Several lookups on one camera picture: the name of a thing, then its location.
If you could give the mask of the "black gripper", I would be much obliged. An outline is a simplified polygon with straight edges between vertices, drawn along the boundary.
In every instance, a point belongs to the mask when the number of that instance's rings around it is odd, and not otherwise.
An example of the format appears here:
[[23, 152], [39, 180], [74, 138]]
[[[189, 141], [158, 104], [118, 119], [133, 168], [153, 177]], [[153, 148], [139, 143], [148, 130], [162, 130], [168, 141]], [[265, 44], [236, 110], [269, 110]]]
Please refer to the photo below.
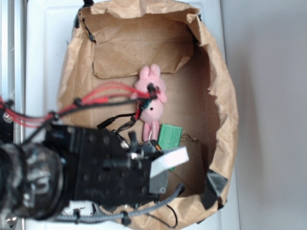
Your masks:
[[168, 172], [189, 161], [186, 147], [166, 150], [156, 140], [127, 144], [116, 132], [53, 125], [45, 146], [60, 157], [64, 176], [61, 200], [102, 206], [141, 205], [166, 192]]

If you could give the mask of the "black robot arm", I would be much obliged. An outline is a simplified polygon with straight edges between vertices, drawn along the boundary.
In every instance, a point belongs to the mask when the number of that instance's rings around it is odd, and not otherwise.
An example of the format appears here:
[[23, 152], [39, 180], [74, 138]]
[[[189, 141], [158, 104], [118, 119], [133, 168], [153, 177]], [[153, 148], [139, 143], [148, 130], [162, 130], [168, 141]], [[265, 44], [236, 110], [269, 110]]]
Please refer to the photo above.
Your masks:
[[156, 141], [131, 143], [114, 131], [51, 125], [44, 141], [0, 147], [0, 211], [53, 219], [71, 201], [138, 207], [166, 192], [168, 172], [154, 164], [168, 152]]

